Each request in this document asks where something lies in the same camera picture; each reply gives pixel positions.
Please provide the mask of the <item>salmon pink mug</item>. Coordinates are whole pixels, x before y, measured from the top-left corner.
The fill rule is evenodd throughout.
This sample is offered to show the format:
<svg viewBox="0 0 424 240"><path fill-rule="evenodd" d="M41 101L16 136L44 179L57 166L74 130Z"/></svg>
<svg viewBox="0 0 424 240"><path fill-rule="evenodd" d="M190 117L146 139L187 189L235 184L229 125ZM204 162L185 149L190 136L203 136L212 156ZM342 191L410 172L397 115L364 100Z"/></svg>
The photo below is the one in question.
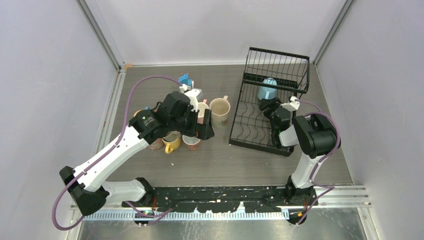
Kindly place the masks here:
<svg viewBox="0 0 424 240"><path fill-rule="evenodd" d="M190 137L187 135L183 135L182 140L184 144L187 146L187 148L191 151L197 151L201 144L201 140L199 138Z"/></svg>

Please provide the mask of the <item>pink faceted mug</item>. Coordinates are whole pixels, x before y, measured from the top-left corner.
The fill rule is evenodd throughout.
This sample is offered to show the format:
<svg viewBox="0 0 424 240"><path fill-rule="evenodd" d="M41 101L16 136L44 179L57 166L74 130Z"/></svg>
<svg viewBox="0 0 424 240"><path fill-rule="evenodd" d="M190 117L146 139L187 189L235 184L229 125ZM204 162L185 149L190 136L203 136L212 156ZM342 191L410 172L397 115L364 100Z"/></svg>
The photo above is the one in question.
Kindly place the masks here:
<svg viewBox="0 0 424 240"><path fill-rule="evenodd" d="M206 99L204 99L202 102L197 103L197 110L198 110L197 123L203 124L204 123L205 111L209 110L209 106L207 104Z"/></svg>

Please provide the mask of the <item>tall cream dragon mug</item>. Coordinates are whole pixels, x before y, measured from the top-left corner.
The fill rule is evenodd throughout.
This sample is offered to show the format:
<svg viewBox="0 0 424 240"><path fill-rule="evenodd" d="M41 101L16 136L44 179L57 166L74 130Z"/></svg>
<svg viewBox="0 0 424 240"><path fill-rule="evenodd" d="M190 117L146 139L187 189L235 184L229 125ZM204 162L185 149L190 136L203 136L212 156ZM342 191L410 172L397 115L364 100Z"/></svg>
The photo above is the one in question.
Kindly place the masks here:
<svg viewBox="0 0 424 240"><path fill-rule="evenodd" d="M213 99L209 104L211 124L213 128L223 128L229 118L231 104L227 95Z"/></svg>

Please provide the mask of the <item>black wire dish rack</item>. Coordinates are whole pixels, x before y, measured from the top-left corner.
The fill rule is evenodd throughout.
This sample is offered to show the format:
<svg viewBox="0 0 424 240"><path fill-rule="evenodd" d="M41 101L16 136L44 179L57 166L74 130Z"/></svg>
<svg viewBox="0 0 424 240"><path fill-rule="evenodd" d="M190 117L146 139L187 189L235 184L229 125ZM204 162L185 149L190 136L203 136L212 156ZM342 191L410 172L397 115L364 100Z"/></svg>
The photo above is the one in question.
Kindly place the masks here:
<svg viewBox="0 0 424 240"><path fill-rule="evenodd" d="M309 85L309 56L251 46L229 144L289 157L294 147L283 146L279 134L291 125L296 111L281 105L306 94Z"/></svg>

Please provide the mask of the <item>yellow mug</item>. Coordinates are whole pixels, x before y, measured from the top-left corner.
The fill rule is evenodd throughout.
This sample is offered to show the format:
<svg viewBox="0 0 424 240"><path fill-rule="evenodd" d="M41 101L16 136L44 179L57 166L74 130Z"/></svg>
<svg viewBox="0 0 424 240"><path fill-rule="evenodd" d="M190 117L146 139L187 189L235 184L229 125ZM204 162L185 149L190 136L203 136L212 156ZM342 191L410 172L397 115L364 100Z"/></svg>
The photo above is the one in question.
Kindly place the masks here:
<svg viewBox="0 0 424 240"><path fill-rule="evenodd" d="M165 153L166 154L170 154L172 153L174 150L178 149L181 145L181 135L180 138L174 142L164 142L165 145Z"/></svg>

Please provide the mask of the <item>pink patterned mug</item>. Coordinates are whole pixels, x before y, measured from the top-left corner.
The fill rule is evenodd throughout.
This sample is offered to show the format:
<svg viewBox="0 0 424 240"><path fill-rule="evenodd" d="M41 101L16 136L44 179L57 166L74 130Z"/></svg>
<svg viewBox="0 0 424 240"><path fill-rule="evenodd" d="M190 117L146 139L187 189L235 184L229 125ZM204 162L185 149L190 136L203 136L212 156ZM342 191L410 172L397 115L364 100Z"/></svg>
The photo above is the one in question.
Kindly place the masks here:
<svg viewBox="0 0 424 240"><path fill-rule="evenodd" d="M162 141L161 138L156 139L153 143L151 143L148 148L150 150L156 151L159 150L160 148L162 148L164 146L164 142Z"/></svg>

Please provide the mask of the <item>beige mug shelf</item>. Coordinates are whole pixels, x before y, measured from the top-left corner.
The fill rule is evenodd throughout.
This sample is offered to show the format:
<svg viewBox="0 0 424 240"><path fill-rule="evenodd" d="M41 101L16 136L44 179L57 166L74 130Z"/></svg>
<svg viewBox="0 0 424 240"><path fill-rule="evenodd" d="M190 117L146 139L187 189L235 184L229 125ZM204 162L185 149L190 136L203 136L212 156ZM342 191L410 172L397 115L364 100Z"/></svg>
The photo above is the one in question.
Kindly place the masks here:
<svg viewBox="0 0 424 240"><path fill-rule="evenodd" d="M172 143L177 141L181 137L181 134L178 131L170 131L165 137L162 138L164 142Z"/></svg>

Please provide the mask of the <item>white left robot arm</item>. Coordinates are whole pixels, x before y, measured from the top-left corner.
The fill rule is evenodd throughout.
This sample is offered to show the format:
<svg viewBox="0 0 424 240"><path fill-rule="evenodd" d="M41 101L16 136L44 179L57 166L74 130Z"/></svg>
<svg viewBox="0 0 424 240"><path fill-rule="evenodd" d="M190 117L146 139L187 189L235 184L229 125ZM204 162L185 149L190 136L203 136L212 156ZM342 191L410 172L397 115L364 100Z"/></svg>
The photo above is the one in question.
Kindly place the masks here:
<svg viewBox="0 0 424 240"><path fill-rule="evenodd" d="M119 182L108 182L107 178L134 154L173 131L201 140L212 138L215 133L211 112L207 110L203 123L198 122L198 103L203 98L197 88L169 93L154 109L136 112L125 125L124 133L91 159L75 168L63 167L59 175L64 184L70 185L67 191L82 215L89 216L105 204L124 201L148 207L153 202L154 190L145 178Z"/></svg>

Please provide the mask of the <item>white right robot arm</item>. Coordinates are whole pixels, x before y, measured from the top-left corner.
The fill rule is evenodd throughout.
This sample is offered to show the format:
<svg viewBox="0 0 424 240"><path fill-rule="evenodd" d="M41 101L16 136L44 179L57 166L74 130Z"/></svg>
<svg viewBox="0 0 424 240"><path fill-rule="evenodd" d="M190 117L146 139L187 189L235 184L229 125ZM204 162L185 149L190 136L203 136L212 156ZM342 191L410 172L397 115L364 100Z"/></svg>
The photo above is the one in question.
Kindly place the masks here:
<svg viewBox="0 0 424 240"><path fill-rule="evenodd" d="M279 98L261 99L259 109L270 121L271 142L277 149L300 146L302 154L285 186L285 198L299 205L316 185L315 177L322 163L341 145L338 125L319 106L316 112L292 117L303 100L292 96L283 103Z"/></svg>

